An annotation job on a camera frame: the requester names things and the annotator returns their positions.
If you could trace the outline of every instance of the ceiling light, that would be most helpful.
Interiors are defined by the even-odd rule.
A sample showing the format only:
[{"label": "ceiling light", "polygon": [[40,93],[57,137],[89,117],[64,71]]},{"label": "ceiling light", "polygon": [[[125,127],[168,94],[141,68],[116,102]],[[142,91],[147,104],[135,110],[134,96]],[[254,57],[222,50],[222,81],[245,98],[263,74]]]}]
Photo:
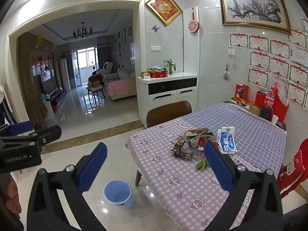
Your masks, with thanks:
[{"label": "ceiling light", "polygon": [[85,37],[87,38],[88,36],[92,35],[92,33],[93,33],[93,29],[89,29],[89,31],[88,31],[87,28],[84,28],[84,22],[82,22],[81,30],[78,29],[77,33],[73,32],[73,37],[75,39],[81,39],[81,38],[85,38]]}]

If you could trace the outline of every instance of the pink checkered tablecloth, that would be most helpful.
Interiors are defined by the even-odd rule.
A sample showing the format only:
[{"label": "pink checkered tablecloth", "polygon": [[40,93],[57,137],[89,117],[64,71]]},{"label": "pink checkered tablecloth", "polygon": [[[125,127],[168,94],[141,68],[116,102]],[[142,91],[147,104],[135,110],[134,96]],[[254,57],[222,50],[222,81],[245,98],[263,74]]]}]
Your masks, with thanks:
[{"label": "pink checkered tablecloth", "polygon": [[[187,161],[169,153],[174,146],[172,139],[193,129],[183,118],[135,133],[127,140],[126,148],[141,173],[153,188],[161,206],[184,230],[204,230],[214,219],[229,193],[224,191],[212,169],[195,169],[197,161]],[[235,163],[242,163],[249,170],[261,172],[238,155]],[[241,224],[248,209],[253,190],[248,191],[232,228]]]}]

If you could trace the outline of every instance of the gold picture frame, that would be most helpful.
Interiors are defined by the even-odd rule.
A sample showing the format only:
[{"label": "gold picture frame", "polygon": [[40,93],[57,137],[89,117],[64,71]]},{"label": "gold picture frame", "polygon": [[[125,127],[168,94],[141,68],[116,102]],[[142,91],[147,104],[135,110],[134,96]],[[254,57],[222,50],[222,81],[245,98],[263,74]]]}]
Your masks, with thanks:
[{"label": "gold picture frame", "polygon": [[166,26],[183,13],[174,0],[149,0],[146,5]]},{"label": "gold picture frame", "polygon": [[222,25],[268,28],[292,34],[284,0],[220,0],[220,3]]}]

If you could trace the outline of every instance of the pink blanket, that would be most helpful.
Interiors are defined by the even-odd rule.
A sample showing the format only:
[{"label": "pink blanket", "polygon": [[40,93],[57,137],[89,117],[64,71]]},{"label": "pink blanket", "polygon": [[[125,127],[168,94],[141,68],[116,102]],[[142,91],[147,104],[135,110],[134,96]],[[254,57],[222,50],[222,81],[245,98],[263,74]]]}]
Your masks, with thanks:
[{"label": "pink blanket", "polygon": [[109,96],[128,95],[129,94],[129,79],[110,82],[107,87]]}]

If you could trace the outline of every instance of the certificate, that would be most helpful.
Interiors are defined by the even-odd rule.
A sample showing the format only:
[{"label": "certificate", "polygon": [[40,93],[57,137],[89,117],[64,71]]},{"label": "certificate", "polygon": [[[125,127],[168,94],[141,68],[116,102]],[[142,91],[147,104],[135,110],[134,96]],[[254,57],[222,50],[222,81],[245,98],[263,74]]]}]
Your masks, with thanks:
[{"label": "certificate", "polygon": [[269,80],[267,82],[267,88],[270,89],[274,87],[274,83],[278,84],[278,91],[280,95],[284,95],[287,92],[288,80],[283,78],[282,76],[276,75],[272,72],[269,73]]},{"label": "certificate", "polygon": [[307,100],[307,97],[308,97],[308,92],[306,93],[305,102],[304,102],[304,106],[303,106],[303,109],[305,109],[305,110],[308,110],[308,100]]},{"label": "certificate", "polygon": [[295,82],[303,87],[307,87],[308,71],[296,64],[290,65],[289,80]]},{"label": "certificate", "polygon": [[308,51],[291,44],[290,61],[297,63],[305,68],[308,68]]},{"label": "certificate", "polygon": [[248,35],[233,33],[230,34],[230,47],[248,48]]},{"label": "certificate", "polygon": [[292,102],[304,106],[305,89],[298,84],[289,82],[286,97]]},{"label": "certificate", "polygon": [[266,53],[251,51],[250,52],[250,65],[263,69],[268,69],[270,64],[270,56]]},{"label": "certificate", "polygon": [[268,73],[264,69],[249,68],[248,82],[255,84],[261,88],[267,87]]},{"label": "certificate", "polygon": [[290,46],[286,42],[271,40],[270,53],[290,60]]},{"label": "certificate", "polygon": [[269,70],[270,72],[275,73],[276,75],[288,78],[289,75],[289,65],[288,61],[282,60],[280,58],[271,57]]},{"label": "certificate", "polygon": [[305,18],[301,18],[301,21],[303,22],[304,31],[308,33],[308,20]]},{"label": "certificate", "polygon": [[289,42],[294,43],[295,45],[306,49],[307,48],[306,34],[296,28],[291,28],[291,32],[292,35],[289,35]]},{"label": "certificate", "polygon": [[269,52],[269,39],[262,36],[249,36],[249,48]]}]

